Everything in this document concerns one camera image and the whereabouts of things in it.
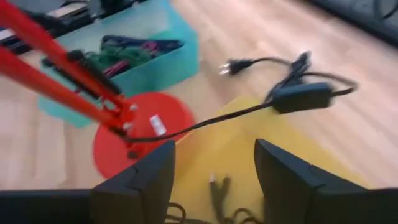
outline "white label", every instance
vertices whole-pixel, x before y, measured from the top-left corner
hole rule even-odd
[[[160,117],[155,115],[149,118],[150,124],[152,125],[156,135],[161,136],[166,133],[166,128],[164,127]]]

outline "red lamp arm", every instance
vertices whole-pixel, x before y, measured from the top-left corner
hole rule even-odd
[[[3,72],[3,75],[109,128],[121,129],[123,123],[132,121],[134,112],[129,110],[131,105],[124,100],[122,95],[116,95],[109,91],[77,62],[68,60],[66,50],[56,43],[50,34],[6,0],[0,0],[0,26],[12,29],[19,38],[31,47],[43,51],[54,64],[101,96],[103,101],[112,102],[116,108],[114,110],[97,108],[42,72],[19,60],[4,47],[0,47],[0,72]]]

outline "yellow sheet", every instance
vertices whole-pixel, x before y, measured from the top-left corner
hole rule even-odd
[[[253,98],[240,97],[219,114],[256,104],[258,101]],[[216,223],[209,176],[214,173],[221,182],[228,175],[232,182],[225,201],[226,215],[246,207],[262,217],[263,196],[254,167],[256,138],[263,138],[329,172],[366,186],[326,150],[269,108],[198,129],[181,139],[177,143],[176,174],[170,201],[182,204],[188,218]]]

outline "plastic bin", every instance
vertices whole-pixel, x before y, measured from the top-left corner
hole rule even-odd
[[[148,0],[130,9],[78,29],[56,40],[67,50],[100,51],[104,35],[153,39],[178,39],[184,46],[112,78],[130,97],[147,91],[164,90],[198,71],[198,43],[195,31],[180,17],[167,0]],[[41,70],[71,90],[76,87],[52,69]],[[39,98],[39,108],[52,116],[83,127],[89,118],[48,98]]]

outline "red round base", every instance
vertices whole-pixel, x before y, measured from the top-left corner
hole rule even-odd
[[[163,123],[166,133],[172,134],[194,124],[193,116],[188,108],[178,99],[164,93],[143,93],[127,99],[138,106],[134,120],[135,137],[153,137],[156,132],[150,118],[157,115]],[[184,134],[172,139],[178,140]],[[156,149],[166,140],[148,143],[134,143],[139,149],[139,157],[143,157]],[[129,149],[121,138],[101,125],[94,139],[94,162],[105,178],[112,178],[122,170],[133,165],[137,159],[128,157]]]

